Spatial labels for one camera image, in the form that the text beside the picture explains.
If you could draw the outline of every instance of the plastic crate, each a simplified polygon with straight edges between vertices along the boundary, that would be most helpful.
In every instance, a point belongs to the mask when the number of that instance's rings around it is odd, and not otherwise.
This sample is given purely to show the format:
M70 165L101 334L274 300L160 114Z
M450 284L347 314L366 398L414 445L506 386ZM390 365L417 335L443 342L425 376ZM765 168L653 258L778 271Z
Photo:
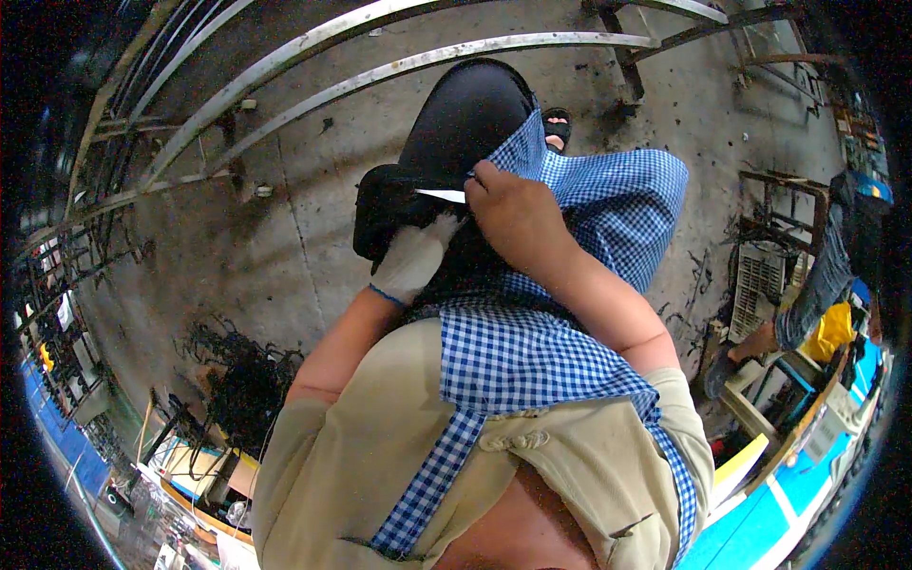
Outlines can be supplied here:
M742 342L772 318L785 285L785 259L776 244L742 244L738 251L738 284L729 340Z

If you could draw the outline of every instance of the beige shirt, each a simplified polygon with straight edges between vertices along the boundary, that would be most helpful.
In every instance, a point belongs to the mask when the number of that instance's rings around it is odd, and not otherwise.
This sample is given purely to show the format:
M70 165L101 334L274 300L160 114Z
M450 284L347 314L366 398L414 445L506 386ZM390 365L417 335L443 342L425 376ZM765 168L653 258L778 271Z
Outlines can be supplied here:
M678 496L668 463L627 398L489 418L412 558L393 562L368 548L453 412L439 397L440 352L440 320L413 323L368 352L336 404L299 399L282 409L254 496L254 544L264 570L431 568L497 503L518 460L561 496L599 567L671 566ZM693 475L696 538L714 473L702 422L680 370L645 379L659 393L660 425Z

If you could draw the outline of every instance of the blue gingham apron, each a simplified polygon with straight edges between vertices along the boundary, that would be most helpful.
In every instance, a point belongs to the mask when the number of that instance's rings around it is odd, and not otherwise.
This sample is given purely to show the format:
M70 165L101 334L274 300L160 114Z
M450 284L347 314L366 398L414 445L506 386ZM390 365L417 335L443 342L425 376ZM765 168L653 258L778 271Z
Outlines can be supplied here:
M681 161L659 150L559 156L545 147L537 106L490 160L502 170L548 184L562 209L577 209L568 229L580 245L639 293L646 291L683 203L688 173ZM433 308L442 326L440 398L454 404L455 411L371 539L371 548L393 560L409 557L487 416L562 402L628 397L674 476L679 497L677 564L690 544L697 499L680 453L658 425L658 392L616 352L570 323L496 302L497 293L550 299L528 277L507 274L491 287L494 290Z

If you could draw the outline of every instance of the worker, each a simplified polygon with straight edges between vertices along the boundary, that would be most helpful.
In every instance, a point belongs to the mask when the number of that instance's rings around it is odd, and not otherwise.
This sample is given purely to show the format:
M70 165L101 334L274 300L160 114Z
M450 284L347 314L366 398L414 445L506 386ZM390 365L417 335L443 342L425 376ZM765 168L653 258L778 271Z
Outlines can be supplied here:
M670 568L700 533L713 460L642 296L687 169L565 157L570 127L498 61L431 92L399 162L471 171L473 221L402 228L297 372L256 483L264 570ZM501 273L455 247L476 233ZM441 266L460 293L415 306Z
M797 350L814 332L820 319L845 294L856 278L871 290L868 335L880 344L877 290L880 275L882 217L893 196L889 187L856 171L843 171L830 181L830 210L824 242L814 259L798 297L761 324L740 344L723 342L703 378L706 395L721 396L725 382L751 358L782 350Z

